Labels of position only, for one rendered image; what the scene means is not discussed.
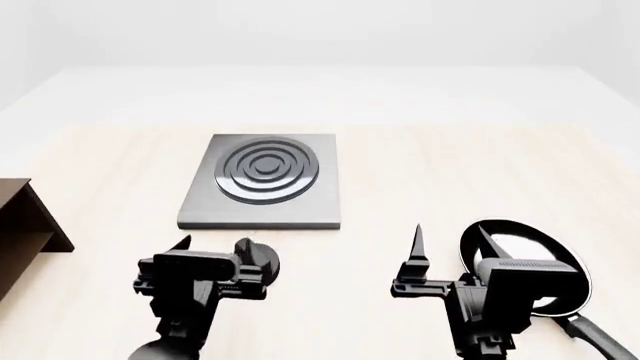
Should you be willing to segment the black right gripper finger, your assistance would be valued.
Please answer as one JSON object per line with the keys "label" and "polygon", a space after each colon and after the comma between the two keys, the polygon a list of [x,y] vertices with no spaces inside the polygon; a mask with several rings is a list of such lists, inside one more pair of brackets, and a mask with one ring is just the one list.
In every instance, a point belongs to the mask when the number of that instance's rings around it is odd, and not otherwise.
{"label": "black right gripper finger", "polygon": [[429,268],[430,260],[425,254],[422,227],[417,224],[408,260],[400,266],[398,279],[402,281],[424,281]]}
{"label": "black right gripper finger", "polygon": [[498,244],[497,240],[494,238],[495,233],[487,229],[484,225],[479,224],[477,227],[480,233],[478,245],[482,257],[499,259],[513,258],[508,251]]}

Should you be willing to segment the grey square stove plate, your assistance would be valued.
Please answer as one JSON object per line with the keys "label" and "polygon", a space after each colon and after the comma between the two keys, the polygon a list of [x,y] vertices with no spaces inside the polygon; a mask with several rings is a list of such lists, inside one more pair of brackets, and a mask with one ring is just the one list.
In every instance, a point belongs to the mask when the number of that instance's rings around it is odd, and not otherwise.
{"label": "grey square stove plate", "polygon": [[337,230],[335,134],[215,134],[177,215],[182,230]]}

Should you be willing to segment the black round stove knob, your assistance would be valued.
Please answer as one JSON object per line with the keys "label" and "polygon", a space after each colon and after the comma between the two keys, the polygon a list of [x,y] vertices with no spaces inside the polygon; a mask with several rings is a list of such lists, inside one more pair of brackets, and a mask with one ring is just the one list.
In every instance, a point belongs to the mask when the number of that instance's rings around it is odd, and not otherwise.
{"label": "black round stove knob", "polygon": [[280,272],[280,258],[277,252],[269,245],[254,242],[249,238],[243,238],[236,242],[234,254],[241,260],[241,265],[248,264],[267,267],[264,276],[265,290],[243,291],[237,282],[240,291],[239,298],[251,300],[266,299],[267,287],[276,281]]}

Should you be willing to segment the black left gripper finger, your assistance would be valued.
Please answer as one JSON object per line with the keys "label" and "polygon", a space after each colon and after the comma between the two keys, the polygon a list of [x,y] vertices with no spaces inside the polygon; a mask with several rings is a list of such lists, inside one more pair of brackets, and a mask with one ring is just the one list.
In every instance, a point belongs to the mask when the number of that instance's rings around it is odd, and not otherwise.
{"label": "black left gripper finger", "polygon": [[190,255],[189,251],[191,245],[192,237],[190,235],[185,236],[184,239],[180,240],[176,245],[169,249],[168,254],[170,255]]}
{"label": "black left gripper finger", "polygon": [[238,285],[243,291],[265,290],[264,276],[266,266],[242,264],[238,277]]}

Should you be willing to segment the dark brown wooden shelf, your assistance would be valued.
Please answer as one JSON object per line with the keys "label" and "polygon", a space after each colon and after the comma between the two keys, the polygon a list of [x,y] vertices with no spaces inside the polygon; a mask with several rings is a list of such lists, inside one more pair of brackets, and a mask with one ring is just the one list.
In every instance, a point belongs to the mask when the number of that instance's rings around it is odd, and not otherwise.
{"label": "dark brown wooden shelf", "polygon": [[29,179],[0,178],[0,301],[37,254],[74,250]]}

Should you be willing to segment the black frying pan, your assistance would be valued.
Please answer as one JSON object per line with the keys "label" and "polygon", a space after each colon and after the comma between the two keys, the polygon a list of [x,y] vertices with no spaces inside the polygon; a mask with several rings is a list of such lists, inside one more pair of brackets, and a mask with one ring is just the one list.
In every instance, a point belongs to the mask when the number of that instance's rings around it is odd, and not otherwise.
{"label": "black frying pan", "polygon": [[467,227],[459,243],[461,262],[472,275],[476,274],[482,257],[478,240],[478,225],[484,225],[495,233],[494,238],[512,259],[558,260],[577,269],[581,279],[572,289],[560,297],[544,297],[534,302],[533,317],[553,320],[571,338],[579,338],[598,350],[606,360],[640,360],[615,338],[601,329],[580,311],[587,305],[593,294],[591,275],[580,257],[557,239],[528,224],[507,219],[483,219]]}

